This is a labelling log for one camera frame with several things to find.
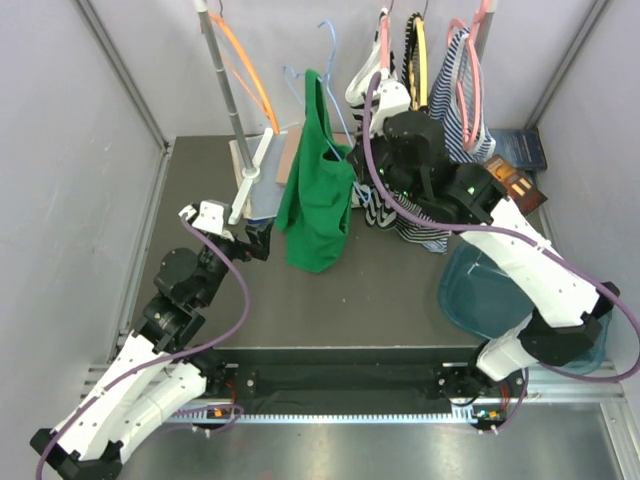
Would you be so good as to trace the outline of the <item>green tank top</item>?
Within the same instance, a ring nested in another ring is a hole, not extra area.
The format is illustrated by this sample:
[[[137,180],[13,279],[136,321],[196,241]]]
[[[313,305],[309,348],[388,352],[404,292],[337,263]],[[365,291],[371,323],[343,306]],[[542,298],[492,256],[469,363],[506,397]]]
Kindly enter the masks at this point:
[[[305,122],[275,220],[289,265],[311,273],[332,267],[346,245],[355,172],[335,141],[321,76],[305,72]]]

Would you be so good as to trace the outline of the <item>light blue wire hanger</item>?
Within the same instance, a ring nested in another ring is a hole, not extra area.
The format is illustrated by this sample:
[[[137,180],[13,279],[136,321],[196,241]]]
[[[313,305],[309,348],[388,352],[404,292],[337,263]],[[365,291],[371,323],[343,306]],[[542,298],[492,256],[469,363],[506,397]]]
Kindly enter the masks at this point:
[[[348,145],[351,149],[353,149],[355,146],[355,141],[353,140],[352,135],[348,130],[348,127],[345,122],[339,103],[331,89],[331,73],[332,73],[332,67],[333,67],[333,63],[334,63],[336,52],[337,52],[337,46],[338,46],[336,32],[333,24],[329,20],[323,20],[318,25],[318,28],[322,28],[323,26],[326,26],[329,29],[329,32],[331,35],[332,50],[327,60],[327,67],[326,67],[325,73],[321,76],[320,81],[325,88],[325,92],[328,95],[328,98],[333,104],[334,110],[338,116],[338,119],[340,121],[342,130],[343,130],[343,134],[348,142]],[[304,102],[292,83],[293,79],[297,79],[301,77],[303,73],[297,72],[290,65],[285,65],[283,67],[282,75],[286,85],[288,86],[289,90],[293,93],[299,105],[303,106]],[[366,190],[366,191],[362,190],[357,181],[353,183],[353,188],[352,188],[352,206],[353,207],[368,206],[371,201],[371,198],[372,198],[372,195],[370,190]]]

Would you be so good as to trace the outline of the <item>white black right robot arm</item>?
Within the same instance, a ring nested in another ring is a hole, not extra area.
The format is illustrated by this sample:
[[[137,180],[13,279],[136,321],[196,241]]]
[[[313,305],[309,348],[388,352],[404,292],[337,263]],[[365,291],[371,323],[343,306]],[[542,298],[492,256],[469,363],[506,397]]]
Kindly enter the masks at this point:
[[[378,129],[376,118],[364,106],[353,152],[373,200],[410,225],[457,234],[532,304],[519,324],[479,350],[466,372],[469,388],[487,396],[518,370],[562,367],[591,350],[619,294],[613,285],[567,263],[484,166],[450,161],[443,128],[427,114],[403,109]]]

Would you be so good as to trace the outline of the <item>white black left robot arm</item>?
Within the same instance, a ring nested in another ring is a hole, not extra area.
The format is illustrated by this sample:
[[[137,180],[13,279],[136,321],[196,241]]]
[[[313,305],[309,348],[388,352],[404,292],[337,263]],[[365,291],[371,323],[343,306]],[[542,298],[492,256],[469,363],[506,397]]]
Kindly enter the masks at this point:
[[[268,259],[272,224],[249,224],[246,240],[240,240],[187,218],[181,222],[201,249],[175,248],[162,258],[154,278],[157,293],[104,375],[64,420],[33,435],[36,478],[50,467],[62,479],[115,479],[135,450],[183,405],[226,387],[227,374],[214,349],[240,330],[251,307],[248,284],[235,263]],[[218,337],[194,345],[205,323],[201,311],[228,274],[242,292],[241,316]]]

